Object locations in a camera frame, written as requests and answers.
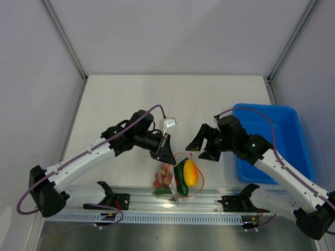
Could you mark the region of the green chili pepper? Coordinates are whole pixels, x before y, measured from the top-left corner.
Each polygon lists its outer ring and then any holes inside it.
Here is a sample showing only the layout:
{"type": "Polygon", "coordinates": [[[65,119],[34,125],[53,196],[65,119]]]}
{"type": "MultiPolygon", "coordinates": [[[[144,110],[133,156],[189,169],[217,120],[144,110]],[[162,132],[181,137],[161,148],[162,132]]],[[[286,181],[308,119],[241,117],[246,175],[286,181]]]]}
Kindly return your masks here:
{"type": "Polygon", "coordinates": [[[186,197],[188,195],[188,186],[186,186],[183,178],[183,168],[188,158],[183,159],[174,167],[175,181],[177,185],[177,192],[180,196],[186,197]]]}

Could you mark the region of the clear orange zip top bag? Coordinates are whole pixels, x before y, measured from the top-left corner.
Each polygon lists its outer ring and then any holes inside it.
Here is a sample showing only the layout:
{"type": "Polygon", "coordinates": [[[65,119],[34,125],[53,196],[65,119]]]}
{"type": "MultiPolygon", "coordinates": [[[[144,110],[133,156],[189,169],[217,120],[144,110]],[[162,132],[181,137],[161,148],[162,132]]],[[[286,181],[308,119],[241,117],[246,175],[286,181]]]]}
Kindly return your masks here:
{"type": "Polygon", "coordinates": [[[179,152],[174,155],[176,164],[161,164],[152,183],[157,198],[179,202],[199,194],[205,186],[205,177],[198,168],[194,154],[179,152]]]}

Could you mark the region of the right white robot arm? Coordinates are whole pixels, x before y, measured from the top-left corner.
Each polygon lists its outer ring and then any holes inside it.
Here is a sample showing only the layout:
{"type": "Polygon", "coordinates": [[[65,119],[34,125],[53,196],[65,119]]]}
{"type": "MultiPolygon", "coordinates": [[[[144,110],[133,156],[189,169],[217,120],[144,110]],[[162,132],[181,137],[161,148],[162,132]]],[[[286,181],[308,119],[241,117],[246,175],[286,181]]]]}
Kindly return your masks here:
{"type": "Polygon", "coordinates": [[[271,193],[256,184],[245,187],[239,205],[245,211],[266,209],[296,223],[308,237],[320,240],[334,223],[334,192],[319,187],[294,168],[277,151],[275,143],[259,134],[248,134],[233,115],[216,116],[217,128],[202,124],[188,151],[200,159],[219,161],[222,152],[233,152],[281,185],[286,195],[271,193]]]}

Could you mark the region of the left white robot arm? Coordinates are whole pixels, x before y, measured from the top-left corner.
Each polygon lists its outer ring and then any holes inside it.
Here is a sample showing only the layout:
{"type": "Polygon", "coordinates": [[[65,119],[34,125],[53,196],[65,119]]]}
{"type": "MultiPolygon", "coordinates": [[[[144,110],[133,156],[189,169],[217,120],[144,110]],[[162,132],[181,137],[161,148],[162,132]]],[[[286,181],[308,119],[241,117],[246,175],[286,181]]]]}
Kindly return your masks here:
{"type": "Polygon", "coordinates": [[[56,215],[65,207],[108,209],[115,204],[115,194],[104,181],[90,185],[73,182],[99,164],[132,150],[134,146],[149,151],[150,157],[162,163],[175,164],[167,129],[176,125],[174,118],[163,118],[161,128],[150,130],[154,117],[138,110],[101,133],[89,147],[67,162],[43,169],[36,166],[29,176],[29,193],[44,218],[56,215]]]}

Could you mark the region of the yellow bell pepper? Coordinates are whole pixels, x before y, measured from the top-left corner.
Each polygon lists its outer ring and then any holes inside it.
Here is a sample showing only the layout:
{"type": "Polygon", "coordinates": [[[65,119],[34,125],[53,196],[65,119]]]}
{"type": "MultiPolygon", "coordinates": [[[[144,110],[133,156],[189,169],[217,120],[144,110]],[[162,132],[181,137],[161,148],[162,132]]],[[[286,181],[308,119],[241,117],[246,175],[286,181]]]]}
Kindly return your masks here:
{"type": "Polygon", "coordinates": [[[184,164],[183,178],[188,187],[194,187],[198,182],[197,167],[191,159],[188,159],[184,164]]]}

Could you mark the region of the red cherry tomato bunch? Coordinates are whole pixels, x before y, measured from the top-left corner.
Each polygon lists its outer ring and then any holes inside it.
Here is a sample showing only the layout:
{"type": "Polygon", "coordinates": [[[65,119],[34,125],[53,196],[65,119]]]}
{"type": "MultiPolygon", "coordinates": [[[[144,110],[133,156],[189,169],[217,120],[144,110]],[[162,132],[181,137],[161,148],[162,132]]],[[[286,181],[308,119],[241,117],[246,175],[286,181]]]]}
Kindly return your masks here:
{"type": "Polygon", "coordinates": [[[155,173],[153,188],[168,188],[170,183],[172,182],[172,171],[170,164],[162,164],[155,173]]]}

